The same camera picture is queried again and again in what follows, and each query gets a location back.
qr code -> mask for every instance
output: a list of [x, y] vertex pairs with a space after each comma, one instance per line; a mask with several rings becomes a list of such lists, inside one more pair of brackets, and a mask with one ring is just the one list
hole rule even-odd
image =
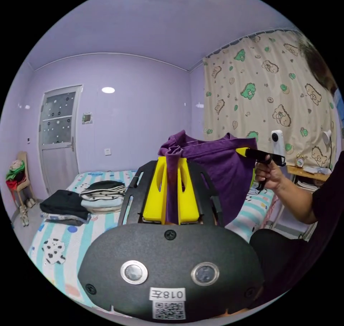
[[184, 302], [156, 302], [153, 301], [153, 319], [184, 320]]

ceiling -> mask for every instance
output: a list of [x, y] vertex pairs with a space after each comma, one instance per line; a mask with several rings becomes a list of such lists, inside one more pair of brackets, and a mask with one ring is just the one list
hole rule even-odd
[[253, 32], [295, 26], [260, 0], [88, 0], [59, 20], [27, 60], [38, 69], [85, 53], [151, 57], [190, 70]]

bed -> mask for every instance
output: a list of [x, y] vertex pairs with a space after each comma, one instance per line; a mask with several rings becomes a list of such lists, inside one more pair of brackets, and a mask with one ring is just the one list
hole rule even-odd
[[[136, 171], [86, 172], [79, 174], [67, 190], [80, 193], [90, 184], [103, 180], [121, 181], [128, 186], [135, 173]], [[238, 217], [227, 228], [249, 241], [254, 231], [264, 227], [273, 201], [273, 192], [270, 190], [264, 190], [257, 196], [248, 195]], [[79, 227], [44, 221], [33, 239], [28, 255], [41, 273], [66, 296], [88, 307], [109, 313], [91, 302], [82, 289], [77, 274], [90, 244], [108, 229], [116, 227], [118, 218], [119, 213], [93, 215], [88, 224]], [[48, 239], [63, 243], [64, 263], [49, 264], [45, 260], [42, 247]]]

green clothing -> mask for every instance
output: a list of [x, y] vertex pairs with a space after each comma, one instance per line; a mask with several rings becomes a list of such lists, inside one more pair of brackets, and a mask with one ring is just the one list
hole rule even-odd
[[25, 164], [24, 161], [21, 162], [21, 166], [19, 168], [17, 168], [16, 170], [9, 170], [8, 173], [6, 174], [6, 181], [7, 180], [13, 180], [14, 177], [21, 171], [24, 171], [25, 169]]

black shirt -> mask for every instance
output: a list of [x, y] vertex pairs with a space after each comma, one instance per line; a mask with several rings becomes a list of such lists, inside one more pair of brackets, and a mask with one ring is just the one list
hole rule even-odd
[[314, 265], [331, 239], [344, 210], [344, 151], [322, 187], [313, 193], [312, 209], [316, 228], [304, 246], [291, 258], [274, 283], [264, 288], [260, 304], [291, 289]]

